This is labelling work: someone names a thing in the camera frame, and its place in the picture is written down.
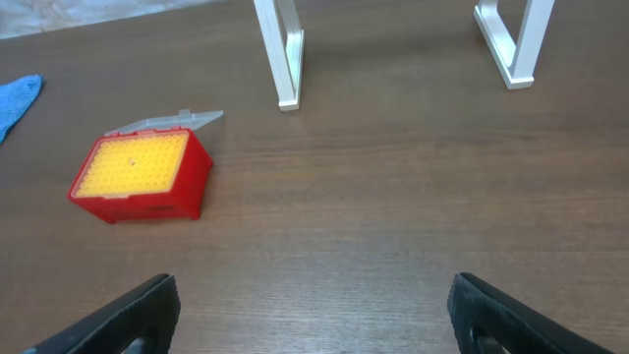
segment red plastic container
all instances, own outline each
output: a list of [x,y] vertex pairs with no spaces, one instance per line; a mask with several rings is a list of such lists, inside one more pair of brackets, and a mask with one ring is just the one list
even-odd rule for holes
[[[184,133],[185,139],[178,166],[174,172],[170,188],[159,192],[127,191],[125,193],[109,194],[102,196],[88,195],[81,191],[82,181],[86,178],[87,171],[95,164],[96,152],[103,144],[120,142],[128,139],[140,141],[142,139],[162,135]],[[212,159],[205,151],[195,134],[190,129],[172,129],[166,131],[141,131],[132,134],[114,135],[99,138],[92,147],[89,156],[81,167],[72,188],[68,193],[68,199],[85,210],[91,212],[102,220],[114,223],[121,220],[132,219],[156,219],[166,217],[189,217],[196,220],[200,218],[200,205],[203,191],[207,182],[209,170],[213,165]]]

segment white stand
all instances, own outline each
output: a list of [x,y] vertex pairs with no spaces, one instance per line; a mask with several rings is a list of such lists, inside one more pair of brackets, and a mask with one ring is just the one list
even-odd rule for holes
[[481,27],[502,79],[510,89],[528,88],[538,61],[554,0],[528,0],[516,45],[498,15],[498,0],[480,0],[474,17]]
[[[304,31],[299,23],[295,3],[293,0],[254,0],[254,3],[273,80],[277,87],[279,109],[283,111],[298,109],[302,83]],[[279,23],[277,10],[286,28],[286,47],[284,47],[284,33]]]

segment blue cloth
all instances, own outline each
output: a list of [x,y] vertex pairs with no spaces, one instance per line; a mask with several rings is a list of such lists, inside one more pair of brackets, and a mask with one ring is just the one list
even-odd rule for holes
[[37,98],[43,77],[30,75],[0,86],[0,144]]

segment yellow surface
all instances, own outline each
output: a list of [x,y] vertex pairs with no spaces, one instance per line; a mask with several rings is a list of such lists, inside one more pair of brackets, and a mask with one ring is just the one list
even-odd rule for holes
[[186,139],[186,134],[164,134],[104,140],[86,168],[77,197],[169,190]]

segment white metal frame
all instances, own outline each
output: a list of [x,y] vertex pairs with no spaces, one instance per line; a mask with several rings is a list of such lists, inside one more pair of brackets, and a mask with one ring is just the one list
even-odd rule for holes
[[[254,0],[266,54],[283,111],[299,108],[304,57],[304,31],[293,0]],[[286,29],[280,26],[280,17]]]
[[508,88],[522,89],[533,84],[553,4],[554,0],[528,0],[517,45],[500,19],[498,0],[480,0],[476,6],[474,17]]

